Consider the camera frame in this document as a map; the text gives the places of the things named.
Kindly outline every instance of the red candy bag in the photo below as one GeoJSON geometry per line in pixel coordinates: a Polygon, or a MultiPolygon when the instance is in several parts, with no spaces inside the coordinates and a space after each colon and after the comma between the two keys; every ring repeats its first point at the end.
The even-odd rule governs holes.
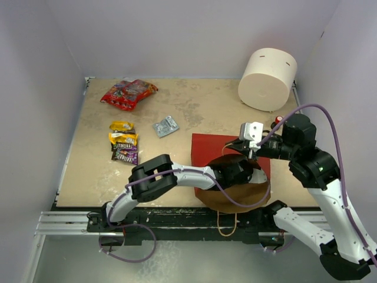
{"type": "Polygon", "coordinates": [[[158,88],[154,84],[142,80],[121,81],[114,85],[102,98],[102,103],[108,103],[122,110],[134,110],[136,104],[154,94],[158,88]]]}

